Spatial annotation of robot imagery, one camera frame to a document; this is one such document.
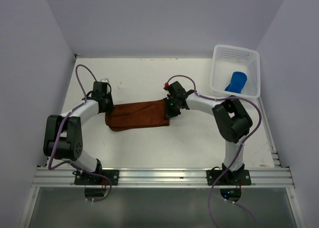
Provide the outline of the blue towel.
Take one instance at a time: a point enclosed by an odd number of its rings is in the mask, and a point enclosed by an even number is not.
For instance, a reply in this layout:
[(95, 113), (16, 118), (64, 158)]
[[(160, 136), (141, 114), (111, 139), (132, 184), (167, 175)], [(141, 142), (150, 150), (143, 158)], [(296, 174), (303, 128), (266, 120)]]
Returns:
[(247, 75), (243, 72), (233, 72), (229, 85), (225, 88), (227, 92), (241, 93), (247, 82)]

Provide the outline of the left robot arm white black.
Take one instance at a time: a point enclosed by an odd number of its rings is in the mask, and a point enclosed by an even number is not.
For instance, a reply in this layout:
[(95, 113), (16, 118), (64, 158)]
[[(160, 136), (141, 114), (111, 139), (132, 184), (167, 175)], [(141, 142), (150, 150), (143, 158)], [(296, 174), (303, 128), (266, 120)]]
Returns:
[(50, 115), (46, 121), (43, 153), (49, 157), (48, 169), (70, 164), (86, 172), (92, 184), (102, 182), (101, 162), (84, 150), (82, 126), (94, 116), (113, 111), (112, 88), (108, 82), (95, 81), (79, 105), (69, 112)]

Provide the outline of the brown towel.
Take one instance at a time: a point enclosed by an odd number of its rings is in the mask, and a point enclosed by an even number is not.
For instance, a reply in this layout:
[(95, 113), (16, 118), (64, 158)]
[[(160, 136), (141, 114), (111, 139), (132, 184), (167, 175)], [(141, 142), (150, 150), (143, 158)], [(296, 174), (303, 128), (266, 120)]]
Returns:
[(129, 129), (169, 126), (165, 118), (164, 100), (126, 103), (115, 105), (112, 112), (105, 114), (106, 125), (114, 132)]

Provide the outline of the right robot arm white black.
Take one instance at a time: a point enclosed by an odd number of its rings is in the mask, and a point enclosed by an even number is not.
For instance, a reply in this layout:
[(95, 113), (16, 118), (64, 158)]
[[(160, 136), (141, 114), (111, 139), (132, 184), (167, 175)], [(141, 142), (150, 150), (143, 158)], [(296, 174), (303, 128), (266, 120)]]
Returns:
[(180, 115), (182, 109), (196, 110), (214, 117), (218, 131), (225, 140), (222, 179), (230, 185), (238, 181), (244, 171), (243, 154), (239, 148), (253, 125), (240, 100), (205, 97), (195, 90), (186, 91), (177, 81), (166, 83), (164, 90), (167, 91), (164, 99), (165, 119)]

